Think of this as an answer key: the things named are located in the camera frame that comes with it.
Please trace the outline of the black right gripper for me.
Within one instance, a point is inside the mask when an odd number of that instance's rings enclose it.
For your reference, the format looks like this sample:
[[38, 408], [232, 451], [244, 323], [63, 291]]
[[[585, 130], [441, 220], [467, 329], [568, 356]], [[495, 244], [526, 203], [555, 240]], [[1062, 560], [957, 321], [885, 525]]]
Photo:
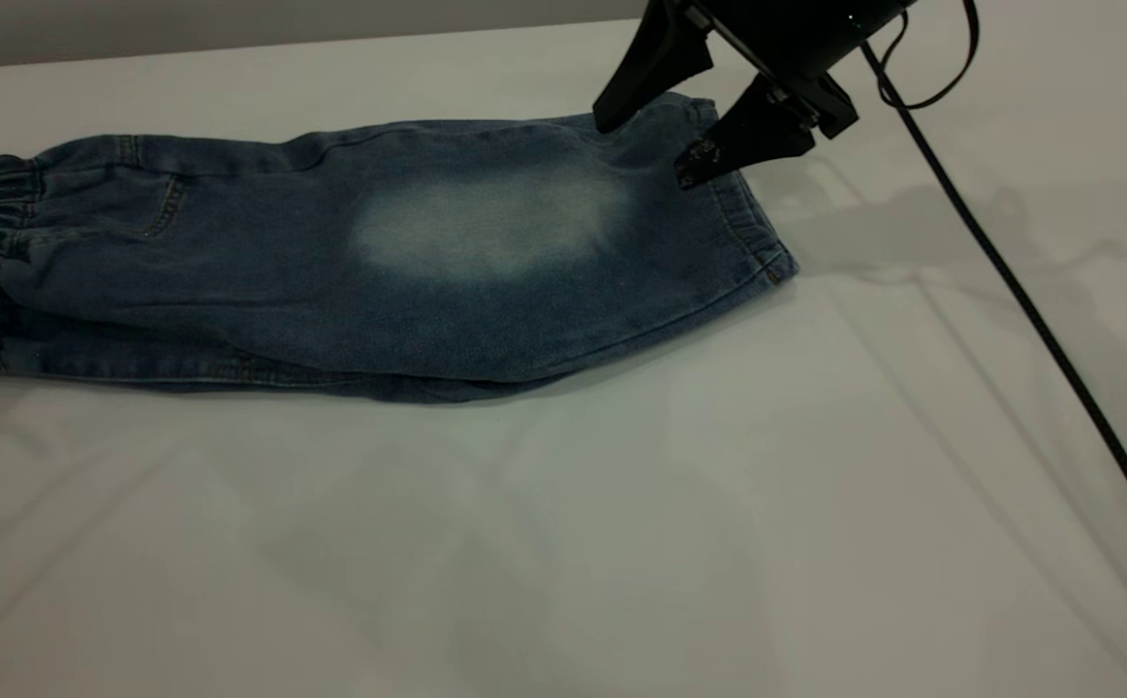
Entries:
[[838, 136], [859, 120], [829, 70], [860, 48], [909, 1], [650, 1], [637, 34], [591, 113], [607, 134], [653, 99], [713, 67], [717, 32], [757, 76], [712, 127], [674, 162], [682, 189], [749, 165], [797, 158], [811, 131]]

